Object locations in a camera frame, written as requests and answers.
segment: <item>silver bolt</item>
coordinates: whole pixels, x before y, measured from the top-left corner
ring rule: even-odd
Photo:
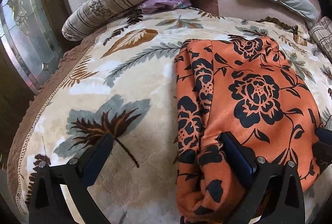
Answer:
[[[260,164],[264,164],[265,161],[266,161],[266,159],[263,158],[263,157],[258,157],[258,158],[257,158],[257,161],[258,161],[258,163],[260,163]]]
[[[72,158],[72,159],[69,160],[69,164],[74,165],[74,164],[77,163],[77,161],[78,161],[77,158]]]
[[[288,166],[294,168],[295,163],[293,161],[288,161]]]
[[[38,164],[38,166],[39,166],[40,168],[44,168],[45,165],[46,165],[46,162],[45,162],[45,161],[41,161],[41,162]]]

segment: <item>cream blanket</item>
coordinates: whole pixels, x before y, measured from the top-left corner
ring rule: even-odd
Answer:
[[[116,138],[112,153],[89,187],[99,208],[111,223],[178,223],[173,60],[187,39],[229,40],[229,34],[274,38],[331,129],[332,65],[315,44],[272,23],[197,10],[122,18],[108,24],[38,113],[19,158],[19,209],[28,213],[34,168],[41,160],[65,164],[111,132]],[[331,179],[328,168],[305,193],[306,219],[315,217],[329,197]],[[75,221],[84,223],[63,191]]]

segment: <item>purple fabric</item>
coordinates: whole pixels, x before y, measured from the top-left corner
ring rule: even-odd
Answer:
[[[143,14],[153,13],[160,10],[183,9],[191,6],[190,0],[147,0],[135,9],[142,10]]]

